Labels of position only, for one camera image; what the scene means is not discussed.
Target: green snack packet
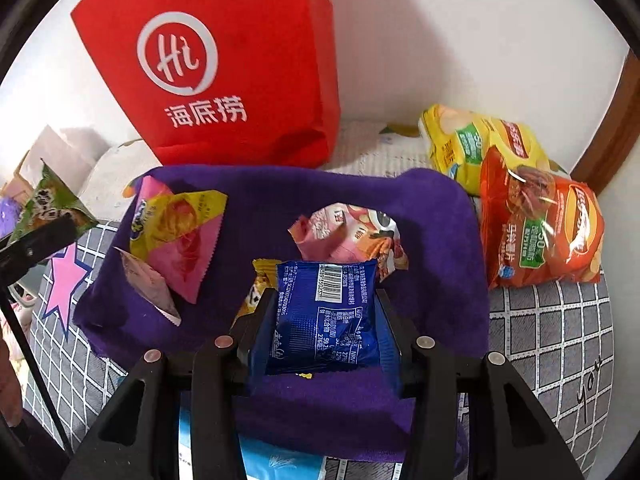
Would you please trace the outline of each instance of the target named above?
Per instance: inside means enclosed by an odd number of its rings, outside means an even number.
[[[15,242],[18,238],[64,214],[71,215],[76,224],[76,240],[98,225],[98,221],[60,180],[60,177],[44,164],[44,161],[42,163],[42,179],[25,204],[18,225],[9,238],[9,243]]]

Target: yellow snack wrapper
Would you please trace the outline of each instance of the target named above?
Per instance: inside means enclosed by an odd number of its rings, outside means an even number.
[[[131,222],[130,253],[149,264],[189,303],[213,256],[226,195],[215,190],[173,194],[151,176],[142,180]]]
[[[498,148],[510,170],[550,170],[548,157],[524,124],[433,105],[420,117],[418,128],[431,144],[433,167],[471,195],[480,195],[480,168],[491,146]]]
[[[255,308],[258,306],[265,288],[278,288],[276,265],[281,263],[280,260],[267,260],[264,258],[253,261],[255,269],[254,284],[251,286],[246,298],[244,298],[240,310],[238,310],[236,314],[236,319],[240,316],[246,316],[247,314],[253,314],[255,312]]]

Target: yellow potato chip bag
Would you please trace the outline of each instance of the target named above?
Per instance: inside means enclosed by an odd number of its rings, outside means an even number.
[[[524,124],[433,105],[420,117],[418,128],[431,144],[434,169],[471,195],[480,194],[480,167],[491,146],[498,148],[510,170],[519,166],[550,169],[544,150]]]

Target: white wall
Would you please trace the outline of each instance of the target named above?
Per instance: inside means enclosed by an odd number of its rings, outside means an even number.
[[[413,121],[444,102],[523,121],[568,170],[628,52],[592,0],[333,1],[345,114]]]
[[[60,0],[40,22],[0,86],[1,177],[10,174],[48,123],[90,126],[110,144],[138,134],[87,54],[70,12],[80,0]]]
[[[61,0],[0,87],[8,173],[45,123],[136,136]],[[567,169],[606,111],[627,47],[591,0],[333,0],[344,116],[413,123],[434,102],[524,121]]]
[[[607,273],[614,326],[613,390],[604,437],[589,480],[604,480],[640,430],[640,142],[599,198],[606,230]]]

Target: candy wrapper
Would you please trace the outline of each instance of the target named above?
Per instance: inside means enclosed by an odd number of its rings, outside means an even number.
[[[380,280],[409,267],[396,222],[373,209],[331,204],[311,218],[301,216],[289,233],[305,260],[354,264],[375,259]]]
[[[240,316],[246,316],[247,314],[253,314],[255,312],[266,288],[278,288],[276,266],[280,263],[282,263],[280,260],[258,259],[253,261],[255,269],[254,284],[251,286],[246,298],[244,298],[240,310],[238,310],[238,314],[236,315],[236,319]]]
[[[549,169],[544,150],[524,124],[434,105],[422,114],[418,128],[433,167],[471,195],[480,194],[482,160],[491,146],[498,148],[512,170],[519,166]]]
[[[174,299],[171,297],[165,279],[151,266],[116,247],[122,257],[124,275],[135,291],[151,303],[160,314],[165,316],[175,326],[180,326],[182,318],[175,309]]]
[[[374,328],[376,261],[278,265],[278,313],[268,373],[380,364]]]
[[[604,219],[586,184],[525,166],[509,170],[493,147],[482,164],[480,196],[491,288],[600,280]]]
[[[186,301],[196,303],[225,206],[226,195],[219,191],[173,194],[146,176],[131,223],[130,252],[159,272]]]
[[[98,221],[78,197],[43,161],[42,179],[33,191],[33,196],[24,205],[9,243],[65,214],[70,215],[76,224],[76,240],[98,225]]]

